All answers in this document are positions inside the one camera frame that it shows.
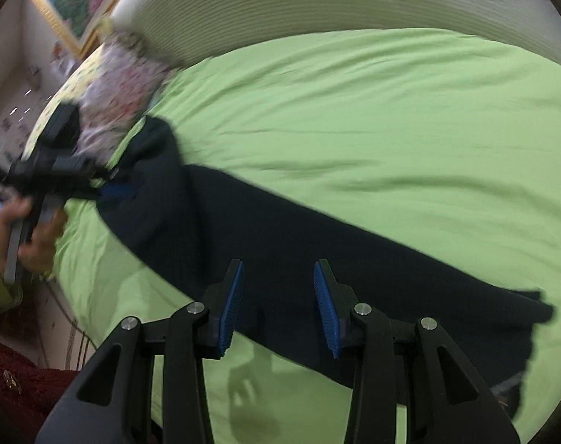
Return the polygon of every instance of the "yellow patterned pillow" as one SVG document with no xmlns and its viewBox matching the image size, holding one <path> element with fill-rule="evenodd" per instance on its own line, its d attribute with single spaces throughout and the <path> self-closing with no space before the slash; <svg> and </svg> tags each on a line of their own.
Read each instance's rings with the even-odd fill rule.
<svg viewBox="0 0 561 444">
<path fill-rule="evenodd" d="M 79 100 L 90 83 L 94 80 L 100 64 L 102 62 L 102 47 L 93 52 L 90 57 L 81 64 L 81 66 L 71 75 L 71 78 L 62 86 L 57 94 L 48 102 L 48 105 L 38 118 L 28 143 L 25 146 L 24 158 L 30 157 L 38 137 L 44 130 L 44 127 L 50 120 L 52 113 L 56 110 L 61 102 L 69 100 Z"/>
</svg>

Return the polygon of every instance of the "metal pivot screw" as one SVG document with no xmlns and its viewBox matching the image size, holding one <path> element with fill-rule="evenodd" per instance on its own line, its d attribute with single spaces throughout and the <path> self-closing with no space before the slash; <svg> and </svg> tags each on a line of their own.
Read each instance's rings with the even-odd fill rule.
<svg viewBox="0 0 561 444">
<path fill-rule="evenodd" d="M 201 314 L 205 310 L 205 305 L 202 302 L 192 302 L 186 310 L 188 310 L 189 314 Z"/>
<path fill-rule="evenodd" d="M 373 312 L 373 307 L 371 307 L 368 304 L 364 304 L 364 303 L 360 303 L 354 306 L 354 311 L 359 315 L 359 316 L 368 316 L 368 314 L 370 314 L 371 312 Z"/>
<path fill-rule="evenodd" d="M 120 327 L 124 330 L 132 330 L 138 325 L 138 319 L 136 317 L 126 317 L 121 323 Z"/>
<path fill-rule="evenodd" d="M 424 317 L 420 321 L 420 325 L 423 326 L 426 330 L 435 330 L 438 324 L 432 317 Z"/>
</svg>

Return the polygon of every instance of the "person's hand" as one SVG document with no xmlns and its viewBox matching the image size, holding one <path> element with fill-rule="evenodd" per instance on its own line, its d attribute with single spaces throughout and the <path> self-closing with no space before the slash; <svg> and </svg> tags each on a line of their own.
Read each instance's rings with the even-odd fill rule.
<svg viewBox="0 0 561 444">
<path fill-rule="evenodd" d="M 28 216 L 32 211 L 30 199 L 17 198 L 6 202 L 0 208 L 0 274 L 7 265 L 7 247 L 11 235 L 11 225 Z M 57 210 L 49 223 L 40 223 L 32 233 L 32 241 L 19 247 L 18 259 L 33 273 L 49 272 L 53 268 L 55 244 L 62 236 L 67 215 L 64 210 Z"/>
</svg>

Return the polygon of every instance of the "wall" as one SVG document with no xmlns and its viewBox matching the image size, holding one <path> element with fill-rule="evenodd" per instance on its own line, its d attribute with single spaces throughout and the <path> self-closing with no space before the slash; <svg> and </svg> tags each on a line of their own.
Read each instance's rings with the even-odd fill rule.
<svg viewBox="0 0 561 444">
<path fill-rule="evenodd" d="M 0 85 L 23 61 L 22 5 L 24 0 L 7 0 L 0 11 Z"/>
<path fill-rule="evenodd" d="M 40 69 L 43 93 L 54 95 L 64 83 L 50 69 L 53 47 L 58 38 L 32 0 L 24 0 L 22 15 L 25 60 Z"/>
<path fill-rule="evenodd" d="M 21 155 L 27 137 L 50 97 L 41 91 L 32 90 L 23 63 L 0 86 L 1 167 L 8 167 L 10 160 Z"/>
</svg>

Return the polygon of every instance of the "black garment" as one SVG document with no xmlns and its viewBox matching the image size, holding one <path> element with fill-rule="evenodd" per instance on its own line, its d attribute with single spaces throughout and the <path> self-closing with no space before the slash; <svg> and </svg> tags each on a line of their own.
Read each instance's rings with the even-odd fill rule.
<svg viewBox="0 0 561 444">
<path fill-rule="evenodd" d="M 162 121 L 146 119 L 119 168 L 139 185 L 136 198 L 98 207 L 129 249 L 193 299 L 242 259 L 237 330 L 344 385 L 353 366 L 326 347 L 312 283 L 318 259 L 392 319 L 436 318 L 489 385 L 525 370 L 533 324 L 551 318 L 536 292 L 500 289 L 223 172 L 182 165 Z"/>
</svg>

